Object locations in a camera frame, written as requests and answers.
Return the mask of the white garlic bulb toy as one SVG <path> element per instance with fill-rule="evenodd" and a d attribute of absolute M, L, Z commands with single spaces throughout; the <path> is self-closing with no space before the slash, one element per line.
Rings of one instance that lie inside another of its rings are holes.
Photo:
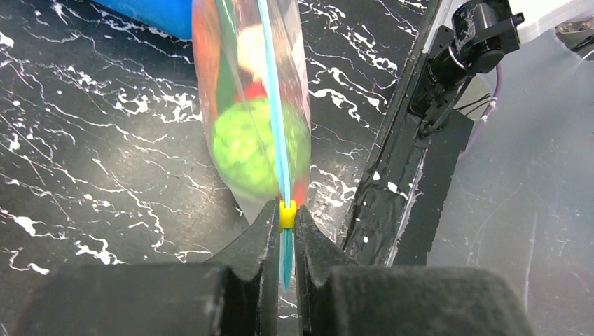
<path fill-rule="evenodd" d="M 253 24 L 240 31 L 237 36 L 237 63 L 242 70 L 251 74 L 253 80 L 267 82 L 268 65 L 261 24 Z"/>

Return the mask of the green custard apple toy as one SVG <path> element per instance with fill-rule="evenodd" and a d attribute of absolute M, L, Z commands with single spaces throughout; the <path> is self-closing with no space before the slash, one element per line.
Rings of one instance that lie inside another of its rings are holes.
<path fill-rule="evenodd" d="M 309 172 L 310 130 L 303 114 L 282 105 L 291 182 Z M 212 157 L 232 191 L 248 199 L 279 193 L 269 99 L 241 101 L 227 108 L 212 127 Z"/>

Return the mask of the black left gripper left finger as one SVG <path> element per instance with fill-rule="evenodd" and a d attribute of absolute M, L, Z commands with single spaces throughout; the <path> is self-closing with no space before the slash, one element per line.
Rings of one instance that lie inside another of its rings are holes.
<path fill-rule="evenodd" d="M 204 262 L 63 265 L 13 335 L 275 335 L 279 202 Z"/>

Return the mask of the clear zip top bag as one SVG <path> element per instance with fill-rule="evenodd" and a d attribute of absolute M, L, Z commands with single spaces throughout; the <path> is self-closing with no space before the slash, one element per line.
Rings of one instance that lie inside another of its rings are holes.
<path fill-rule="evenodd" d="M 307 204 L 311 126 L 296 1 L 194 1 L 199 107 L 209 152 L 249 223 Z"/>

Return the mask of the red tomato toy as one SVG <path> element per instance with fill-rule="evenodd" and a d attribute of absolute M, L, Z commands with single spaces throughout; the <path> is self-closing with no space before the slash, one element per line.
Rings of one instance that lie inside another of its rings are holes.
<path fill-rule="evenodd" d="M 259 98 L 267 98 L 268 94 L 261 81 L 240 85 L 235 95 L 235 103 Z"/>

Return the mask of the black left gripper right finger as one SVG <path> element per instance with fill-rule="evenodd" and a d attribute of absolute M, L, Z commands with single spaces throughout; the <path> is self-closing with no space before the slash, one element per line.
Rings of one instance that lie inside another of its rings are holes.
<path fill-rule="evenodd" d="M 365 266 L 296 213 L 302 335 L 532 335 L 508 282 L 485 269 Z"/>

